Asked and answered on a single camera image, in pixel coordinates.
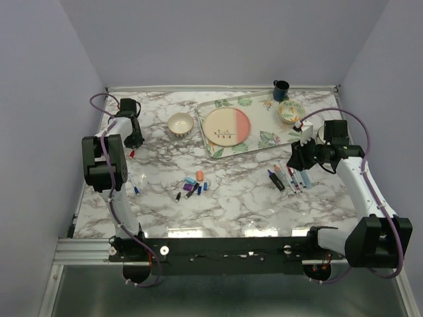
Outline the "pink red pen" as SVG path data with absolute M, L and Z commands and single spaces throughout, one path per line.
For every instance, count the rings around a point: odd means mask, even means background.
M 295 175 L 294 171 L 293 171 L 290 167 L 287 167 L 287 170 L 288 170 L 288 172 L 289 172 L 289 174 L 290 174 L 291 178 L 293 179 L 293 181 L 294 181 L 294 183 L 295 183 L 295 187 L 297 188 L 297 190 L 298 190 L 298 191 L 300 191 L 300 192 L 302 192 L 302 189 L 301 189 L 301 184 L 300 184 L 300 182 L 297 180 L 297 177 L 296 177 L 296 175 Z

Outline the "blue acrylic marker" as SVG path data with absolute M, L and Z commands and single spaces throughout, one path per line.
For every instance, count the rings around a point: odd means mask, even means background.
M 290 186 L 292 192 L 296 194 L 297 190 L 296 190 L 295 184 L 293 183 L 293 180 L 291 179 L 291 176 L 285 170 L 282 170 L 282 172 L 284 173 L 285 179 L 288 185 Z

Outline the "orange highlighter pen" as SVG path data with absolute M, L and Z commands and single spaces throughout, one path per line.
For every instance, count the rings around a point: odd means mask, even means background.
M 274 165 L 274 172 L 284 185 L 286 185 L 286 186 L 289 185 L 289 181 L 286 178 L 286 175 L 284 174 L 282 169 L 276 164 Z

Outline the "light blue highlighter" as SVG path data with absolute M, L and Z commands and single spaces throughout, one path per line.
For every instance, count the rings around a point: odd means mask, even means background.
M 301 178 L 303 179 L 304 186 L 307 189 L 311 189 L 313 187 L 313 184 L 312 184 L 312 182 L 311 182 L 311 180 L 310 180 L 310 178 L 308 176 L 307 171 L 306 170 L 302 170 L 299 173 L 300 173 Z

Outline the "purple highlighter black cap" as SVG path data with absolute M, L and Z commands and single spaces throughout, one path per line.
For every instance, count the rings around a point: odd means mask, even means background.
M 278 178 L 275 172 L 268 170 L 268 176 L 280 192 L 285 190 L 285 186 L 283 185 L 282 181 Z

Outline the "blue cap thin marker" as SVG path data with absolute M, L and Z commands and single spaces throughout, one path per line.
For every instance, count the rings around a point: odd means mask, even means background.
M 133 178 L 133 176 L 132 176 L 132 174 L 130 172 L 128 173 L 128 178 L 129 178 L 129 180 L 131 182 L 131 185 L 132 185 L 132 187 L 134 189 L 134 192 L 135 192 L 136 196 L 140 196 L 140 191 L 138 189 L 138 186 L 137 186 L 137 184 L 136 184 L 136 182 L 135 182 L 135 180 L 134 180 L 134 178 Z

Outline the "light blue highlighter cap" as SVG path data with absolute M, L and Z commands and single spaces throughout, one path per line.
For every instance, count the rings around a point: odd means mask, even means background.
M 191 177 L 185 177 L 185 179 L 184 179 L 184 181 L 187 183 L 187 184 L 191 184 L 191 185 L 194 185 L 195 183 L 196 183 L 196 181 L 195 181 L 195 179 L 193 179 L 193 178 L 191 178 Z

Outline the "orange highlighter cap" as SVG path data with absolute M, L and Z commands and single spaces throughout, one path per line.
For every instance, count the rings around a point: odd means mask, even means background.
M 202 182 L 204 180 L 204 173 L 201 170 L 196 172 L 196 179 L 199 182 Z

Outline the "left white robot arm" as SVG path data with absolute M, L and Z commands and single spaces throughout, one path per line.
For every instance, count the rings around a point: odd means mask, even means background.
M 128 240 L 125 255 L 138 261 L 146 255 L 147 246 L 126 193 L 129 172 L 124 150 L 138 149 L 144 143 L 138 122 L 141 104 L 122 98 L 116 114 L 104 109 L 101 112 L 109 117 L 107 126 L 81 141 L 84 179 L 103 198 L 114 221 L 116 238 Z

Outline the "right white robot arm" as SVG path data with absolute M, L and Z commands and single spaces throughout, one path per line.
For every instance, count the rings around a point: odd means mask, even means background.
M 325 122 L 325 143 L 313 139 L 313 124 L 297 122 L 294 130 L 300 139 L 291 144 L 288 167 L 298 172 L 318 164 L 330 165 L 352 200 L 357 225 L 351 231 L 317 227 L 309 231 L 305 253 L 313 259 L 328 250 L 344 256 L 352 267 L 399 268 L 412 233 L 407 218 L 398 217 L 381 194 L 359 145 L 350 144 L 345 120 Z

